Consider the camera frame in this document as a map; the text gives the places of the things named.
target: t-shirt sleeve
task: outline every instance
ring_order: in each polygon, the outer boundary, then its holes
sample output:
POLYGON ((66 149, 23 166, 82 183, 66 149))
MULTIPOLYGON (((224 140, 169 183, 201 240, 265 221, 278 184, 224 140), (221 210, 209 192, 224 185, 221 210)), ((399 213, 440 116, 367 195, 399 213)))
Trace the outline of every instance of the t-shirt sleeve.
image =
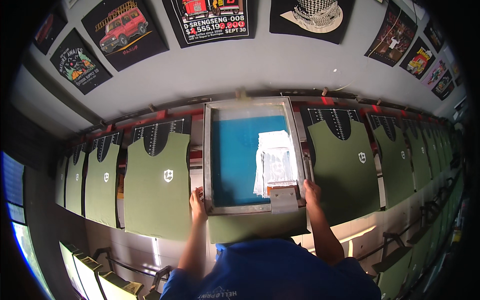
POLYGON ((167 283, 163 286, 161 300, 192 299, 193 290, 197 286, 187 272, 175 269, 170 273, 167 283))
POLYGON ((337 263, 334 268, 351 279, 349 283, 359 291, 358 299, 380 299, 380 289, 355 258, 347 257, 337 263))

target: car wheel illustration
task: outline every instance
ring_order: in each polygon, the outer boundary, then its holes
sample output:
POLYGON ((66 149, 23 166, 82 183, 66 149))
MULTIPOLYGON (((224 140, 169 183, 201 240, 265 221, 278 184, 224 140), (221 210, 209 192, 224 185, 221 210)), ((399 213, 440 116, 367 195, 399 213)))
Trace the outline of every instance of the car wheel illustration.
POLYGON ((143 23, 138 24, 138 33, 143 36, 147 32, 145 25, 143 23))
POLYGON ((120 35, 119 40, 122 46, 126 46, 128 44, 128 39, 125 35, 120 35))

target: hand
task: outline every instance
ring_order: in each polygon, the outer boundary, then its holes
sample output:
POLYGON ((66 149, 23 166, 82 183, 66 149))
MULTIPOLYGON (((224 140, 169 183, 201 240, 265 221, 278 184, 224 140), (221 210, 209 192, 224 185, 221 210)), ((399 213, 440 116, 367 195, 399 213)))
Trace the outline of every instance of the hand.
POLYGON ((192 220, 193 222, 206 222, 208 219, 207 213, 205 212, 205 206, 200 199, 204 193, 204 188, 201 186, 195 188, 190 196, 190 207, 192 207, 192 220))
POLYGON ((305 189, 305 200, 307 201, 307 209, 320 207, 320 195, 322 189, 315 183, 308 179, 303 182, 303 188, 305 189))

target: blue t-shirt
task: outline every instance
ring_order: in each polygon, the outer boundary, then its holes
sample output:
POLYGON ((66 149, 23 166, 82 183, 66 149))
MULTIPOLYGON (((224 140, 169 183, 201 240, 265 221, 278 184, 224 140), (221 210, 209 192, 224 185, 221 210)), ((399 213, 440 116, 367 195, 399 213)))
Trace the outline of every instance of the blue t-shirt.
POLYGON ((171 272, 161 300, 380 299, 380 290, 355 258, 335 266, 280 239, 237 243, 222 251, 212 272, 192 280, 171 272))

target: forearm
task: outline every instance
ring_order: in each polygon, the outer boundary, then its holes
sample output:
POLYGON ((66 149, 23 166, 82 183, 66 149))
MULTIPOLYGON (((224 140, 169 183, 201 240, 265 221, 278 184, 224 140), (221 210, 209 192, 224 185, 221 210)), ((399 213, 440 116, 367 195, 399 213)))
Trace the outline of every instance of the forearm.
POLYGON ((179 261, 179 269, 187 271, 193 278, 202 279, 205 270, 206 222, 194 220, 187 245, 179 261))
POLYGON ((330 229, 321 207, 313 205, 307 208, 317 257, 329 265, 337 264, 345 258, 342 245, 330 229))

